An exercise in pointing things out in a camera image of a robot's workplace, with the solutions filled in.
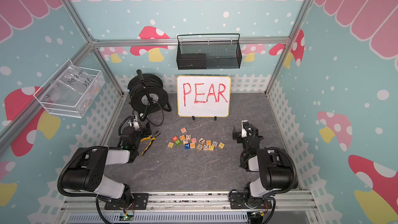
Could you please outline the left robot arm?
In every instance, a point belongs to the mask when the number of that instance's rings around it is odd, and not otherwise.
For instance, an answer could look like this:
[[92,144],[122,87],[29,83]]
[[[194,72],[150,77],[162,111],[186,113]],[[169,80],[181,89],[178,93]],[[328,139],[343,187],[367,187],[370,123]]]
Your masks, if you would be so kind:
[[59,193],[67,197],[95,197],[120,209],[132,207],[136,201],[129,185],[106,177],[105,167],[133,163],[139,156],[141,140],[151,135],[150,123],[143,127],[135,116],[126,117],[119,126],[116,147],[92,146],[76,150],[59,175]]

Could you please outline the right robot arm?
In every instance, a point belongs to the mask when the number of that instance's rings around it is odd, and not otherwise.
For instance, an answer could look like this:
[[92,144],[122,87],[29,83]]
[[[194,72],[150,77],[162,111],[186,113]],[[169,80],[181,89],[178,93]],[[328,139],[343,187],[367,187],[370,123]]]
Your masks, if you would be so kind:
[[261,148],[264,140],[259,130],[248,120],[241,122],[241,130],[233,131],[233,140],[242,144],[240,168],[259,174],[243,192],[231,190],[228,200],[232,209],[268,209],[271,197],[284,194],[298,186],[297,169],[288,153],[278,147]]

